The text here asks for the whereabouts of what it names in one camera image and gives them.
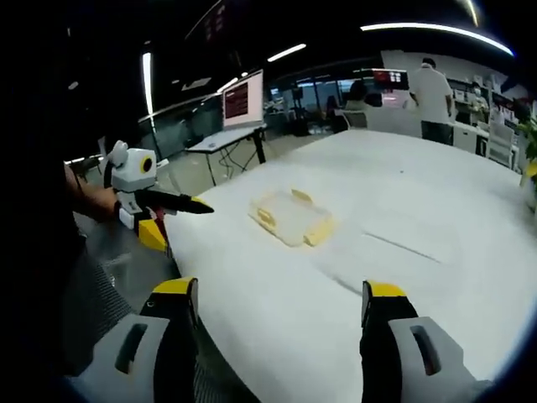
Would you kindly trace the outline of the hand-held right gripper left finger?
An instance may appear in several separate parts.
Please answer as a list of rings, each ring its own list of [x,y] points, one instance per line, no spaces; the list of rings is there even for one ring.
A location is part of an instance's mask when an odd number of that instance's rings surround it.
[[[79,375],[88,402],[193,402],[198,354],[198,279],[156,286],[142,311],[125,316],[93,348]]]

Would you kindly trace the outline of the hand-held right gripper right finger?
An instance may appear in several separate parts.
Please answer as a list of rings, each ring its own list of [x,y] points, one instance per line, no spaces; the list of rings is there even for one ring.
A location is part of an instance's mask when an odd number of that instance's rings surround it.
[[[362,283],[360,354],[363,402],[478,402],[493,387],[476,379],[461,346],[389,283]]]

